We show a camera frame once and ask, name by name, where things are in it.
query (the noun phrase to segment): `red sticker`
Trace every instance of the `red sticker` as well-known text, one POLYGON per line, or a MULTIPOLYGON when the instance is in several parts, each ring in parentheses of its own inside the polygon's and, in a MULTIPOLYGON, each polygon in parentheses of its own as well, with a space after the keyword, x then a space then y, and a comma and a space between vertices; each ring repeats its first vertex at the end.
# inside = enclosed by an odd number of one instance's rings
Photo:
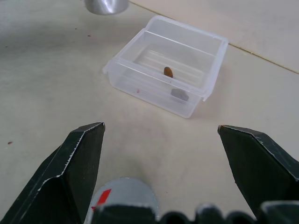
POLYGON ((104 204, 104 203, 106 202, 106 200, 107 200, 107 198, 108 198, 110 192, 111 192, 111 189, 108 189, 108 190, 103 191, 103 193, 101 194, 100 199, 98 200, 97 205, 96 205, 96 206, 92 206, 92 210, 95 210, 95 208, 96 208, 98 205, 100 205, 100 204, 104 204))

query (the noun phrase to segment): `small stone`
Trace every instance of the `small stone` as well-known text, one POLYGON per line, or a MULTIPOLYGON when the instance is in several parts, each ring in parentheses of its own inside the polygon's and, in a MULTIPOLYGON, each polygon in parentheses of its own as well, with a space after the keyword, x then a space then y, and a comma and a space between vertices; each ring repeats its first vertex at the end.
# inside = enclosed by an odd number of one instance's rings
POLYGON ((176 98, 179 98, 183 101, 188 101, 188 99, 189 99, 187 93, 184 90, 181 90, 181 89, 172 89, 171 90, 171 95, 176 97, 176 98))
POLYGON ((164 75, 170 77, 170 78, 173 78, 173 73, 171 71, 171 69, 169 67, 165 67, 164 68, 164 75))

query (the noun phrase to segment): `metal cylinder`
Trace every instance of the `metal cylinder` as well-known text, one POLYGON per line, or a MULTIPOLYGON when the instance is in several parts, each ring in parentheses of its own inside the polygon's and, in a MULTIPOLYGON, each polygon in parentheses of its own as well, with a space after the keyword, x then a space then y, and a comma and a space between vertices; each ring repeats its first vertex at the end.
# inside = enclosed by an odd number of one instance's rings
POLYGON ((121 13, 128 8, 128 0, 85 0, 87 10, 97 15, 121 13))
POLYGON ((159 217, 158 201, 151 188, 138 179, 122 177, 106 183, 95 193, 84 223, 91 223, 96 206, 111 204, 147 206, 153 209, 157 218, 159 217))

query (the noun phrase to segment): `white table surface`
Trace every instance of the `white table surface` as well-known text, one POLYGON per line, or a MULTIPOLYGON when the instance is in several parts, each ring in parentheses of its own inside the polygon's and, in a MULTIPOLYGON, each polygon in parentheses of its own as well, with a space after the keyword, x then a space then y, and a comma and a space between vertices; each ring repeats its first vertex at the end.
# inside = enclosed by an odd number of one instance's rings
POLYGON ((134 5, 97 16, 79 0, 0 1, 0 217, 68 133, 96 121, 106 132, 95 190, 138 177, 156 192, 161 213, 193 218, 199 203, 211 202, 225 214, 251 214, 220 124, 266 132, 299 159, 299 75, 235 47, 190 119, 114 89, 101 68, 154 15, 134 5))
POLYGON ((131 0, 299 72, 297 0, 131 0))

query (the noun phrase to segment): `clear plastic container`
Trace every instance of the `clear plastic container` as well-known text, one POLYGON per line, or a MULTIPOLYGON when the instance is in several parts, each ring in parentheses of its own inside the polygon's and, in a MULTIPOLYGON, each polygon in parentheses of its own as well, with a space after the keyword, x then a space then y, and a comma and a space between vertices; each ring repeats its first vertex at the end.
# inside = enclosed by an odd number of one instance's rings
POLYGON ((211 95, 227 46, 224 37, 155 16, 103 72, 115 88, 189 118, 211 95))

